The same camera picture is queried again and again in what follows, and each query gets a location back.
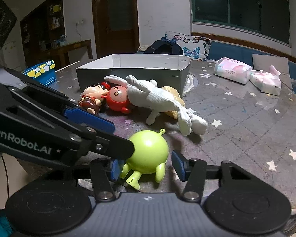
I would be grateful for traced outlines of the dark blue backpack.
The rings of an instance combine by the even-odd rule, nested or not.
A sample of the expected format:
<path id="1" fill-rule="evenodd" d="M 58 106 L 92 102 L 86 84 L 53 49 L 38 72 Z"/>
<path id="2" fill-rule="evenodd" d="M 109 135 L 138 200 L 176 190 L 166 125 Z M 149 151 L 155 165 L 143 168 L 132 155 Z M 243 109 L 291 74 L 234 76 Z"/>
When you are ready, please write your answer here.
<path id="1" fill-rule="evenodd" d="M 182 48 L 171 42 L 157 40 L 151 44 L 145 51 L 145 54 L 166 54 L 166 55 L 183 55 Z"/>

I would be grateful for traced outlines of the white plush rabbit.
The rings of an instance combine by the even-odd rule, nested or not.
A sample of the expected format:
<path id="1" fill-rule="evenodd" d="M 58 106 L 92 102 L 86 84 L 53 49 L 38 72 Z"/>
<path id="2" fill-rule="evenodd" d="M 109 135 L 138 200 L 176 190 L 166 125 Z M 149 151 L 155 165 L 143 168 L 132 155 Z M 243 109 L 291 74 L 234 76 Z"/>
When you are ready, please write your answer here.
<path id="1" fill-rule="evenodd" d="M 151 110 L 146 119 L 147 125 L 152 125 L 159 113 L 176 111 L 180 132 L 183 136 L 188 136 L 192 132 L 197 135 L 206 133 L 208 122 L 182 106 L 169 91 L 158 88 L 155 80 L 138 80 L 133 75 L 125 79 L 108 75 L 104 77 L 104 80 L 126 87 L 128 99 L 132 105 Z"/>

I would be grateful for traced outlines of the grey cardboard box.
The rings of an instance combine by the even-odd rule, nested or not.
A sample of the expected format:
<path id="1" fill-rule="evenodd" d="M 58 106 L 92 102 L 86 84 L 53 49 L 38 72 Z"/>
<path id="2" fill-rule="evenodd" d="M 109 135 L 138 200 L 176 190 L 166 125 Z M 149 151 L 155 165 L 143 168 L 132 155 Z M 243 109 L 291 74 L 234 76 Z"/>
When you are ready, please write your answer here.
<path id="1" fill-rule="evenodd" d="M 133 75 L 138 80 L 154 79 L 158 87 L 171 86 L 182 95 L 190 63 L 191 58 L 181 55 L 113 54 L 79 66 L 76 74 L 81 91 L 108 75 L 123 79 Z"/>

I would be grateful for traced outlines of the dark framed window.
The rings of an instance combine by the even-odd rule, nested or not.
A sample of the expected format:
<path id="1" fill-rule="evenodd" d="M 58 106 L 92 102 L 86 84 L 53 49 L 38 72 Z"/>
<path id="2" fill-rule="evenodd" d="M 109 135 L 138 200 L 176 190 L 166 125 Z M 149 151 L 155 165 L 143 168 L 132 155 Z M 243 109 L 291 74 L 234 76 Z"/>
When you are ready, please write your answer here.
<path id="1" fill-rule="evenodd" d="M 192 18 L 289 43 L 289 0 L 192 0 Z"/>

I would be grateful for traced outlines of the blue yellow tissue box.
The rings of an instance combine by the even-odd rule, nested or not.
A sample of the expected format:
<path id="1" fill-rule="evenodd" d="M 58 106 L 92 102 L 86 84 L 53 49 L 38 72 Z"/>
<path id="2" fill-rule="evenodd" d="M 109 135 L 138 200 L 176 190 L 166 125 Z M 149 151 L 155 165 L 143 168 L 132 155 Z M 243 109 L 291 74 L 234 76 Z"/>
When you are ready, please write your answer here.
<path id="1" fill-rule="evenodd" d="M 53 60 L 29 67 L 23 71 L 23 74 L 45 86 L 56 82 L 55 63 Z"/>

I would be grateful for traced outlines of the white refrigerator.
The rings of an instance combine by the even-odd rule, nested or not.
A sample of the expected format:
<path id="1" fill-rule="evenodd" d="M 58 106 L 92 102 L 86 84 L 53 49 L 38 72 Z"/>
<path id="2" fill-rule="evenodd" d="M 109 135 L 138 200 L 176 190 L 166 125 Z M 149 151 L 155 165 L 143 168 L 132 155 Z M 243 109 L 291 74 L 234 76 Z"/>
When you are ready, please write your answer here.
<path id="1" fill-rule="evenodd" d="M 8 42 L 2 47 L 5 65 L 8 69 L 21 71 L 18 50 L 15 41 Z"/>

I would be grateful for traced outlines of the pink white tissue pack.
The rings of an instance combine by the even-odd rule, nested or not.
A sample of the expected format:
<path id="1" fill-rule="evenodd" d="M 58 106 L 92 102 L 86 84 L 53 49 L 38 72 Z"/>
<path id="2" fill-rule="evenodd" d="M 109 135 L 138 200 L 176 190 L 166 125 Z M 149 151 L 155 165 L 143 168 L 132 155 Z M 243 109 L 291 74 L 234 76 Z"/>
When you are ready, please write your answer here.
<path id="1" fill-rule="evenodd" d="M 223 57 L 214 66 L 214 75 L 245 85 L 250 80 L 252 67 L 238 60 Z"/>

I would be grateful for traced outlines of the opened pink tissue pack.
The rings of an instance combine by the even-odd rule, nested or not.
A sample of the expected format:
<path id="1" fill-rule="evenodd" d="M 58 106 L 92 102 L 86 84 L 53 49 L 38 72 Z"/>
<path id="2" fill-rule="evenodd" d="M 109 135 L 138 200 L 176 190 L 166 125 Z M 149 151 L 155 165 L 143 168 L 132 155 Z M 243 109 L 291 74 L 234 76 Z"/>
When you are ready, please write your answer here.
<path id="1" fill-rule="evenodd" d="M 279 96 L 281 93 L 281 73 L 270 65 L 269 71 L 252 70 L 250 81 L 262 92 L 270 95 Z"/>

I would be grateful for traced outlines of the green alien ball toy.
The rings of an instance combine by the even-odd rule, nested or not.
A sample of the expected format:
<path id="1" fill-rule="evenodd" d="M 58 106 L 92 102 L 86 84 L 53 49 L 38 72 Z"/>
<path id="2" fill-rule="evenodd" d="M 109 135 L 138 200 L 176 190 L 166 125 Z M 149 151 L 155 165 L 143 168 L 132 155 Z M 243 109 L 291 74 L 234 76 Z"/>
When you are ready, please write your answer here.
<path id="1" fill-rule="evenodd" d="M 156 183 L 164 179 L 169 154 L 169 146 L 163 137 L 165 133 L 163 128 L 159 132 L 143 130 L 129 138 L 135 151 L 126 160 L 120 178 L 126 179 L 126 183 L 134 189 L 140 189 L 138 181 L 143 174 L 155 174 Z"/>

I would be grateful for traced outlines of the wooden side table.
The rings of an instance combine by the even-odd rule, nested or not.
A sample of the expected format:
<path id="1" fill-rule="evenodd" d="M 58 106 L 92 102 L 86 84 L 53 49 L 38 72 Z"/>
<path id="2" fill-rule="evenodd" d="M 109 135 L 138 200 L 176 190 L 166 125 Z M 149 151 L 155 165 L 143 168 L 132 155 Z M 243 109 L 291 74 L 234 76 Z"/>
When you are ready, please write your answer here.
<path id="1" fill-rule="evenodd" d="M 38 55 L 38 59 L 56 59 L 56 67 L 61 69 L 67 65 L 69 65 L 69 55 L 70 51 L 74 51 L 80 48 L 86 48 L 88 53 L 88 58 L 93 59 L 91 40 L 84 40 L 79 42 L 69 43 L 63 46 L 59 46 L 57 48 L 52 48 L 43 51 Z"/>

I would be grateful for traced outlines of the butterfly print pillow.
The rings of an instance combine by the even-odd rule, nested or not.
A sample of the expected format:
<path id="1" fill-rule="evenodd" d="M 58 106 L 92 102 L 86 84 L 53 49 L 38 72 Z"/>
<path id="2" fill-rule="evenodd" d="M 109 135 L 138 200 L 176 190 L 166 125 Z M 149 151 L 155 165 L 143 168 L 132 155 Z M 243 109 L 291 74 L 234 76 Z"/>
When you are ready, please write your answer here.
<path id="1" fill-rule="evenodd" d="M 211 39 L 204 36 L 184 35 L 177 32 L 165 32 L 162 41 L 175 43 L 183 50 L 184 56 L 193 60 L 207 61 Z"/>

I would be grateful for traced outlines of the boy figurine red outfit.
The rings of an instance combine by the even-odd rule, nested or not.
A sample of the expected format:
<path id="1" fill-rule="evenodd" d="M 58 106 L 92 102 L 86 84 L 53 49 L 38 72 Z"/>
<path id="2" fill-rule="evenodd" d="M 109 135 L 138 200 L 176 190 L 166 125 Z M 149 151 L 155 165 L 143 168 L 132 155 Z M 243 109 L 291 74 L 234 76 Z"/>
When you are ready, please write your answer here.
<path id="1" fill-rule="evenodd" d="M 86 88 L 78 101 L 78 105 L 87 112 L 99 116 L 106 109 L 105 96 L 108 89 L 103 84 L 97 84 Z"/>

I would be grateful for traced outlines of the dark wall shelf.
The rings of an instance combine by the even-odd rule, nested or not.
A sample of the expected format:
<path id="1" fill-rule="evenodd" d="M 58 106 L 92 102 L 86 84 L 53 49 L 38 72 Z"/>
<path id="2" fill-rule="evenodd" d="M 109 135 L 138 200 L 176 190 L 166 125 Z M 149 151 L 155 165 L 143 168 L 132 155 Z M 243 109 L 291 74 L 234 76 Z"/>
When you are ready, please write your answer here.
<path id="1" fill-rule="evenodd" d="M 26 67 L 48 60 L 46 53 L 65 35 L 63 0 L 44 1 L 21 20 L 20 27 Z"/>

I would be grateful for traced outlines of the red round toy figure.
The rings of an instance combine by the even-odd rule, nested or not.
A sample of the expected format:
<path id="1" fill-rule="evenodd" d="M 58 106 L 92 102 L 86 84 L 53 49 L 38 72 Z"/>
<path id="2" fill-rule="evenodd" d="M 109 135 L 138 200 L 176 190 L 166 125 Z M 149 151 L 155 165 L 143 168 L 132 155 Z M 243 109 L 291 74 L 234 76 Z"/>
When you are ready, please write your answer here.
<path id="1" fill-rule="evenodd" d="M 110 89 L 105 95 L 101 95 L 106 100 L 109 109 L 124 114 L 131 113 L 131 104 L 128 99 L 127 88 L 121 85 L 109 83 Z"/>

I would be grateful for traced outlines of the brown wooden door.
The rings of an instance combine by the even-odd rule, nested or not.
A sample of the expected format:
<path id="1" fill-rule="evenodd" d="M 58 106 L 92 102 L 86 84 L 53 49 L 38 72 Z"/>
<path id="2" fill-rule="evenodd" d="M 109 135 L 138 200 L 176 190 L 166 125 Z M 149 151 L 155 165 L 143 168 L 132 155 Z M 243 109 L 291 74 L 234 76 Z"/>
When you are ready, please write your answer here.
<path id="1" fill-rule="evenodd" d="M 92 14 L 98 58 L 137 51 L 137 0 L 92 0 Z"/>

